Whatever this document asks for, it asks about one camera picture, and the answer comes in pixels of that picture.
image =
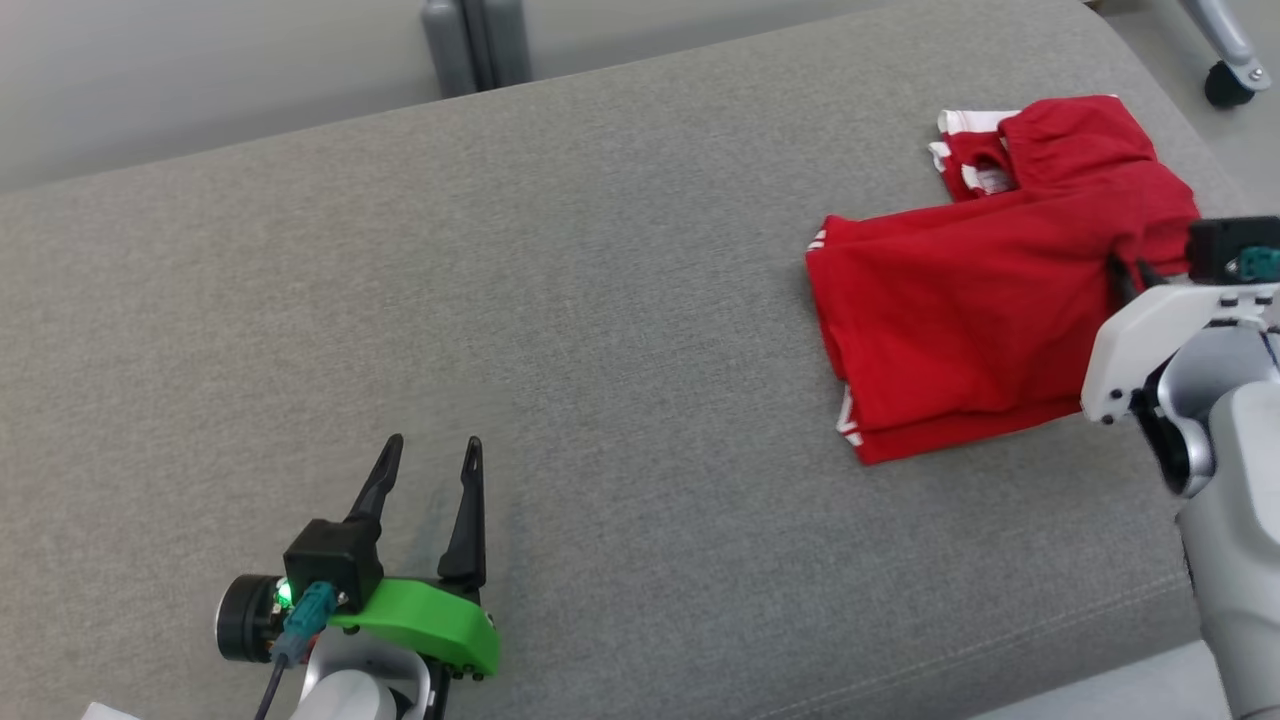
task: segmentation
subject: cable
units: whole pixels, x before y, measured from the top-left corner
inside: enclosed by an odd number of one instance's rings
[[[288,665],[288,656],[276,655],[275,667],[271,669],[271,679],[266,683],[266,692],[262,693],[262,702],[257,705],[257,712],[253,714],[253,720],[266,720],[266,711],[271,708],[271,701],[275,698],[275,691],[280,687],[280,678],[284,675],[284,667]]]
[[[307,656],[311,638],[329,623],[333,611],[338,609],[338,591],[330,583],[311,583],[302,598],[294,603],[289,616],[284,619],[284,632],[271,643],[271,660],[275,667],[271,669],[271,679],[266,683],[266,692],[262,693],[262,702],[257,706],[257,715],[253,720],[265,720],[266,711],[271,707],[275,689],[280,687],[280,676],[285,667],[293,667]]]
[[[1260,334],[1262,336],[1262,346],[1267,348],[1267,355],[1271,356],[1271,365],[1274,365],[1276,370],[1280,370],[1280,357],[1276,357],[1276,351],[1271,347],[1271,338],[1267,337],[1271,334],[1271,331]]]

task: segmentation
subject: folded red shirt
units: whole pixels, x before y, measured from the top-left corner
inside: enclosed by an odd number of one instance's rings
[[[1119,100],[1037,102],[1001,131],[1020,190],[829,217],[806,255],[823,342],[851,396],[840,429],[864,462],[1078,411],[1114,310],[1107,258],[1181,263],[1192,192]]]

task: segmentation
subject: gray couch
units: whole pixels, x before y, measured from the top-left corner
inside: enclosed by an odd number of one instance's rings
[[[940,108],[1094,92],[1245,210],[1075,0],[900,3],[0,197],[0,716],[248,716],[220,592],[393,432],[398,574],[486,443],[504,666],[451,717],[963,717],[1192,639],[1133,427],[864,468],[803,268],[827,213],[947,201]]]

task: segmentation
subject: black cable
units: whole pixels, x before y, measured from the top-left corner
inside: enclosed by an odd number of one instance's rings
[[[275,659],[275,667],[271,669],[271,679],[266,683],[266,692],[262,693],[262,702],[257,706],[253,720],[266,720],[266,711],[271,708],[271,700],[275,698],[275,689],[280,687],[280,676],[284,675],[284,666],[289,659],[280,655]]]

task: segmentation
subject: white stripe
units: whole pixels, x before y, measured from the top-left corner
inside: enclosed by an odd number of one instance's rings
[[[850,418],[854,410],[854,395],[849,392],[849,386],[845,386],[845,400],[840,404],[840,416],[836,418],[836,432],[840,434],[846,434],[858,429],[858,420]]]
[[[982,190],[982,182],[978,181],[978,168],[973,165],[960,165],[960,178],[964,181],[964,186],[969,190]]]
[[[929,155],[933,156],[933,167],[937,168],[940,173],[945,173],[947,170],[947,165],[942,161],[942,159],[951,156],[951,146],[946,142],[931,142]]]
[[[942,110],[938,114],[938,132],[996,132],[1001,120],[1016,114],[1018,110]]]

